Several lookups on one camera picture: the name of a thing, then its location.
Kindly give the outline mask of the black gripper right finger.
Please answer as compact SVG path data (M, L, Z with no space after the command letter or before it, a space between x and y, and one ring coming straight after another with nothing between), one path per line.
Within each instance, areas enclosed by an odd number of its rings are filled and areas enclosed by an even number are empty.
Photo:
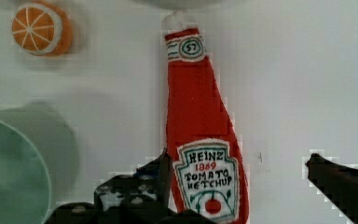
M358 169L312 153L305 163L308 180L353 224L358 224Z

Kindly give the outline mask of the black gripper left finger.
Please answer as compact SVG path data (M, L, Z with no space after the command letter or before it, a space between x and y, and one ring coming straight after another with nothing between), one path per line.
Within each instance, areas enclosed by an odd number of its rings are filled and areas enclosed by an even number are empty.
M98 186L93 203L67 203L45 224L216 224L192 210L169 208L172 158L168 150L132 175L116 175Z

